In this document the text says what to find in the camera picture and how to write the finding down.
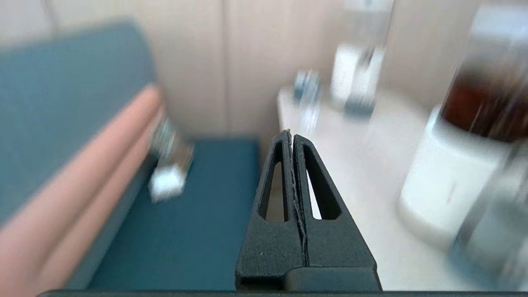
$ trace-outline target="small object on sofa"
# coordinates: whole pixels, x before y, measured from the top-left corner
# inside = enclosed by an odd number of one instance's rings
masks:
[[[153,203],[181,195],[191,165],[193,149],[168,118],[156,127],[151,151],[159,157],[159,162],[149,184]]]

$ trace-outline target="teal sofa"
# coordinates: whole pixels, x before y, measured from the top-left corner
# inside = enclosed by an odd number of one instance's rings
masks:
[[[128,21],[1,52],[0,224],[156,81],[147,43]],[[146,185],[155,160],[145,161],[67,289],[235,289],[259,145],[195,144],[185,190],[168,202],[151,203]]]

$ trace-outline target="brown liquid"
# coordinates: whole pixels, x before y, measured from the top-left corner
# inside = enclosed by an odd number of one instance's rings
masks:
[[[461,72],[451,87],[442,117],[453,125],[494,140],[528,136],[528,92],[477,70]]]

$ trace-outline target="beige wall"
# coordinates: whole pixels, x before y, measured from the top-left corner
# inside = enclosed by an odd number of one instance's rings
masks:
[[[447,92],[464,56],[476,7],[484,0],[395,1],[381,87],[430,109]],[[2,16],[8,6],[28,17],[0,17],[0,41],[12,39],[13,34],[68,31],[131,16],[151,44],[168,111],[187,131],[256,134],[267,145],[269,137],[279,132],[277,91],[293,81],[296,70],[316,68],[329,81],[342,3],[6,0],[0,2]],[[3,30],[18,24],[24,25],[21,31]]]

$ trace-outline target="white table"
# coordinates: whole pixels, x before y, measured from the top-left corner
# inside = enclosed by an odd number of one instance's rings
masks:
[[[291,88],[280,91],[277,107],[280,127],[302,135]],[[308,138],[374,255],[384,290],[478,291],[446,253],[414,237],[398,219],[397,199],[427,119],[416,103],[381,92],[370,120],[344,119],[323,105]]]

